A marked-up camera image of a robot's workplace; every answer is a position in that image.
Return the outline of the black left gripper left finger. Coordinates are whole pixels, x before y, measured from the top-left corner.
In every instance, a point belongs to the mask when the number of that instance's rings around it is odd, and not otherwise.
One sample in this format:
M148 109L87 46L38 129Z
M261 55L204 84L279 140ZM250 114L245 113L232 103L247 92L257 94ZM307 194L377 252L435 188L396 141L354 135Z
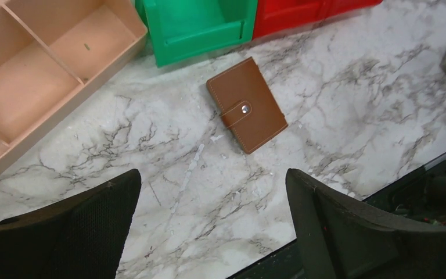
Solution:
M0 221L0 278L114 278L141 187L132 169Z

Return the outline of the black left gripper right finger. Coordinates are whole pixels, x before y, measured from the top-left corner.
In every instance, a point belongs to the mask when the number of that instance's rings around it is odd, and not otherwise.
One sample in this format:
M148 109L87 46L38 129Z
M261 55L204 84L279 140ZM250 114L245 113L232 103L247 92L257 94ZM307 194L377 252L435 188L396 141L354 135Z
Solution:
M446 278L446 227L378 209L299 169L285 184L306 278Z

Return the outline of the brown leather card holder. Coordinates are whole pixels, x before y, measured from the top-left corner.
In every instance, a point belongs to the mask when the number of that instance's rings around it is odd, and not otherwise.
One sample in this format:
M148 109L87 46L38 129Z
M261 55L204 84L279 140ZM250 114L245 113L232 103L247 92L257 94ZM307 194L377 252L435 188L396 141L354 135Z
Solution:
M206 87L220 118L251 154L288 127L285 115L252 57L210 78Z

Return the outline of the peach plastic file organizer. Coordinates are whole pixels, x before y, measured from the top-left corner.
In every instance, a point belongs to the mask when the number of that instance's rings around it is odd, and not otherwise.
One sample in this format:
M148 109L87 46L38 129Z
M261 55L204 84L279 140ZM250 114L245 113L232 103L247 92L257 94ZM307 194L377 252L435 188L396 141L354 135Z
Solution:
M0 174L146 44L131 1L0 1Z

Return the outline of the green plastic bin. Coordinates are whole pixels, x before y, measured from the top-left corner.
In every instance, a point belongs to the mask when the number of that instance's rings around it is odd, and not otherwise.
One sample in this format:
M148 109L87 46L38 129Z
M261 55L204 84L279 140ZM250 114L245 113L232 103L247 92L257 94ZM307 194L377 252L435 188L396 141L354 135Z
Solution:
M135 8L149 30L158 67L253 37L257 1L143 0Z

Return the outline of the red plastic bin middle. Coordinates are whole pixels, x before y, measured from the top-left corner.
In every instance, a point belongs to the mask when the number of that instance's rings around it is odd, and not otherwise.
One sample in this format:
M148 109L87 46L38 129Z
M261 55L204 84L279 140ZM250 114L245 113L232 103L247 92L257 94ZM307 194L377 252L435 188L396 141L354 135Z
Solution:
M253 39L317 22L325 17L329 1L259 0Z

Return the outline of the red plastic bin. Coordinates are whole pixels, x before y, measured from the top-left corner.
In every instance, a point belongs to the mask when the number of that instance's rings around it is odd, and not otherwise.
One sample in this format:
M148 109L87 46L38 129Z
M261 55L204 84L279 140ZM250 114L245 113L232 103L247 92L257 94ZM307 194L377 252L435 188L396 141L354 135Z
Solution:
M333 17L352 10L369 8L382 3L382 0L332 0L326 17Z
M317 22L325 17L329 1L259 0L253 39Z

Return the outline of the red plastic bin right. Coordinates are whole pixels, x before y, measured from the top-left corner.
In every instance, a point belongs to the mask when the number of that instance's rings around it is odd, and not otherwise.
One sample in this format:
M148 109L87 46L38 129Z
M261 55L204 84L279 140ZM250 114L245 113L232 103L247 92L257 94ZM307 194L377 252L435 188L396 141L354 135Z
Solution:
M326 17L333 17L352 10L369 8L382 3L382 0L332 0Z

